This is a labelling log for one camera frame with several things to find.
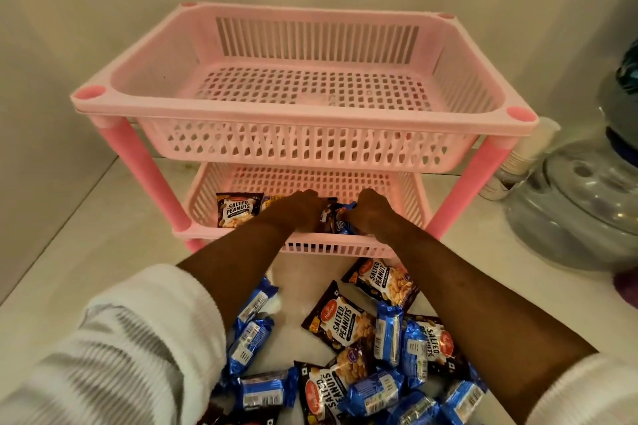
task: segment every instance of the two-tier storage rack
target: two-tier storage rack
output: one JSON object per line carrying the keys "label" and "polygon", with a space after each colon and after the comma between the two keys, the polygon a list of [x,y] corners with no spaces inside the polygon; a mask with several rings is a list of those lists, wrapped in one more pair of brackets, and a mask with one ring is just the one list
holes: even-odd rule
{"label": "two-tier storage rack", "polygon": [[[71,96],[191,251],[216,228],[215,193],[363,188],[436,238],[537,116],[457,18],[430,12],[185,2]],[[182,205],[131,126],[167,158],[202,162]],[[483,143],[432,216],[420,172]],[[391,257],[372,236],[292,234],[284,252]]]}

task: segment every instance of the lower basket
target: lower basket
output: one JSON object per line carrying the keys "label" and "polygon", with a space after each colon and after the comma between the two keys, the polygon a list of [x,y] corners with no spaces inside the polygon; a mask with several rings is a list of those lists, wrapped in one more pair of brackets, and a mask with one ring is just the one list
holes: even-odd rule
{"label": "lower basket", "polygon": [[[203,163],[186,200],[193,225],[175,235],[182,239],[216,240],[231,232],[217,228],[217,192],[263,192],[289,195],[312,188],[322,197],[350,203],[364,188],[387,197],[392,208],[415,225],[425,228],[432,217],[419,173],[348,171],[298,167]],[[395,257],[387,245],[372,236],[293,233],[282,252],[319,253],[368,257]]]}

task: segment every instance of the beige wall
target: beige wall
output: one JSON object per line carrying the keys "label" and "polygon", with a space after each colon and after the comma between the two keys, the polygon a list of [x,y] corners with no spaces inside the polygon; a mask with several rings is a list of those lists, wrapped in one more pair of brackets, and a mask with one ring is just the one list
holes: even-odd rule
{"label": "beige wall", "polygon": [[[36,255],[110,159],[73,115],[69,89],[178,1],[0,0],[8,27],[0,35],[0,224],[8,229],[0,236],[0,282]],[[598,82],[638,35],[638,0],[210,1],[454,12],[522,96],[562,123],[566,137],[598,123]]]}

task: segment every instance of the white sweater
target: white sweater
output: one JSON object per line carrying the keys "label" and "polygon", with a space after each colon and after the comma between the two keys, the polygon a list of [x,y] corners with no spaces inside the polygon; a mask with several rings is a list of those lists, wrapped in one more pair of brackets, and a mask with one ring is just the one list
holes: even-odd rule
{"label": "white sweater", "polygon": [[[0,424],[194,425],[225,349],[221,316],[202,285],[174,266],[153,266],[89,303],[76,332],[0,402]],[[638,370],[591,356],[528,419],[585,424],[638,424]]]}

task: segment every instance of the person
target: person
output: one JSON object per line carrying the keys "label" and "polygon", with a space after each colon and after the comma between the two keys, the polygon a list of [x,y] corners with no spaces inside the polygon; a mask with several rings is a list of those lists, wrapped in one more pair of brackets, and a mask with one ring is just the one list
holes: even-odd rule
{"label": "person", "polygon": [[[325,207],[312,190],[177,267],[95,297],[78,329],[0,403],[3,424],[183,424],[205,411],[226,330],[291,233]],[[363,190],[347,220],[388,244],[507,413],[522,425],[638,423],[638,372],[483,274]]]}

